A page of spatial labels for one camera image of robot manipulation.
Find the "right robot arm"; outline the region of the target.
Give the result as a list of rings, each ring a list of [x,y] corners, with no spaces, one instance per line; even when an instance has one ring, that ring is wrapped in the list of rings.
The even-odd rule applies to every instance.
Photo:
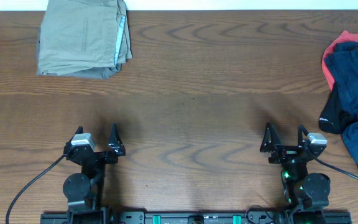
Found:
[[[265,126],[260,152],[269,153],[268,162],[281,165],[280,178],[288,205],[272,217],[274,223],[325,223],[323,208],[329,205],[330,178],[309,173],[307,163],[326,148],[328,140],[299,125],[297,145],[282,144],[272,123]]]

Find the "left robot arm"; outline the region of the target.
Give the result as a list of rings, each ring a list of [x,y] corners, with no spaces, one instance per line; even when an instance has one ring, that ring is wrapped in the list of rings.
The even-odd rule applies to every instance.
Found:
[[[110,223],[110,208],[101,205],[105,170],[108,164],[116,164],[126,155],[117,124],[113,123],[108,141],[108,151],[96,152],[96,142],[90,133],[80,126],[66,142],[63,156],[81,167],[80,173],[67,177],[63,193],[68,201],[69,223]]]

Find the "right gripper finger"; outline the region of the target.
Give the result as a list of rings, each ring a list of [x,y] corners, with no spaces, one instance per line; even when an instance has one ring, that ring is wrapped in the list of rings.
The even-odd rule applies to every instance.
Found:
[[[302,124],[300,124],[298,126],[298,146],[304,146],[305,144],[310,142],[308,140],[308,135],[309,132],[307,131],[307,129]]]
[[[279,136],[271,122],[268,122],[265,126],[264,137],[260,146],[260,152],[274,152],[277,151],[282,143]]]

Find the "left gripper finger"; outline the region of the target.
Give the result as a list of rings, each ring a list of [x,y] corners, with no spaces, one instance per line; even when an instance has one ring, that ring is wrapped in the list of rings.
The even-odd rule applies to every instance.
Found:
[[[78,129],[76,130],[76,132],[74,133],[74,135],[76,134],[83,134],[83,127],[79,126]]]
[[[126,149],[119,135],[117,124],[113,123],[111,127],[111,132],[109,135],[108,146],[111,148],[112,152],[117,156],[125,156]]]

